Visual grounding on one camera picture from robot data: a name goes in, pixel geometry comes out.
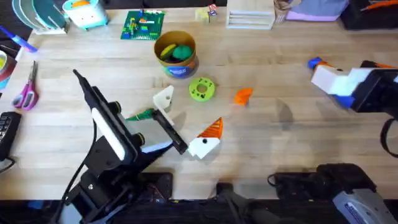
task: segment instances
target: wooden table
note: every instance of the wooden table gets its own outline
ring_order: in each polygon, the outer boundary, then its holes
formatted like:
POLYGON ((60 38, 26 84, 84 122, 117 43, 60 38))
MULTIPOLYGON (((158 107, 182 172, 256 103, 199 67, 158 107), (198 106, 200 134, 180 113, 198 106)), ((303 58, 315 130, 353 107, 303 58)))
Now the wooden table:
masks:
MULTIPOLYGON (((89 32, 72 26, 67 35, 32 34, 36 54, 24 52, 0 99, 1 111, 24 86, 33 60, 39 62, 39 102, 22 111, 12 155, 17 164, 0 175, 0 199, 60 198, 85 157, 92 138, 90 110, 72 69, 77 69, 128 117, 152 105, 152 96, 175 86, 171 117, 191 141, 220 116, 222 143, 203 160, 171 149, 148 171, 174 173, 174 198, 207 198, 219 180, 233 181, 237 193, 275 198, 267 185, 279 170, 313 170, 328 162, 361 166, 385 198, 398 198, 398 160, 386 154, 378 136, 387 115, 356 114, 339 108, 310 82, 308 59, 323 57, 348 69, 362 60, 398 65, 398 33, 349 32, 338 23, 286 22, 266 30, 225 29, 194 21, 195 9, 167 9, 163 33, 185 30, 196 40, 200 66, 194 77, 209 77, 216 95, 206 103, 188 94, 191 78, 164 74, 153 41, 120 40, 127 10, 108 11, 111 22, 89 32), (246 107, 233 103, 240 88, 254 88, 246 107)), ((395 148, 398 130, 391 130, 395 148)))

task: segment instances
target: sticker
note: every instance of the sticker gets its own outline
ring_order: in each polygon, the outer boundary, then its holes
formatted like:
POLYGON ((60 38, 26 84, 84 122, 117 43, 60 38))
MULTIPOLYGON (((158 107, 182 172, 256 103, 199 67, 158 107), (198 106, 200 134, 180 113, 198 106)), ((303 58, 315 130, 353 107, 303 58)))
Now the sticker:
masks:
POLYGON ((168 66, 166 69, 176 78, 185 78, 195 69, 195 60, 192 60, 187 66, 168 66))

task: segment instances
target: orange and white object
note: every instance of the orange and white object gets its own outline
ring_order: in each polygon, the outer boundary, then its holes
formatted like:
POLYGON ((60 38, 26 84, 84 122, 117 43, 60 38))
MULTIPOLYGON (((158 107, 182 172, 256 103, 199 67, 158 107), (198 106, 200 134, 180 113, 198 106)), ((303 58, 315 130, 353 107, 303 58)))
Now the orange and white object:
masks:
POLYGON ((189 144, 188 152, 192 156, 198 156, 200 159, 204 158, 220 143, 222 134, 223 119, 218 118, 189 144))

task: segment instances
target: green donut toy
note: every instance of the green donut toy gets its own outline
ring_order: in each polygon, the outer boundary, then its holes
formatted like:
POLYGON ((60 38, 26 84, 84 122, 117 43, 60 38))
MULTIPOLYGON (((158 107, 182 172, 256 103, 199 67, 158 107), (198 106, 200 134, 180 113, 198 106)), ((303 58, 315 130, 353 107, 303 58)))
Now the green donut toy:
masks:
POLYGON ((209 78, 196 78, 189 84, 189 94, 199 102, 210 100, 216 91, 216 85, 209 78))

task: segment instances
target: remote control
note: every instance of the remote control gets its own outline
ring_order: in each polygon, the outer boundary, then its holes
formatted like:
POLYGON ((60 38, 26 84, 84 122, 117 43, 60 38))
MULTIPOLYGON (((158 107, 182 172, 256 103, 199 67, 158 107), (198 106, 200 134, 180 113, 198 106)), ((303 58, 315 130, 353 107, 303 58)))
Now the remote control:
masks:
POLYGON ((20 120, 19 113, 4 112, 0 115, 0 161, 9 156, 20 120))

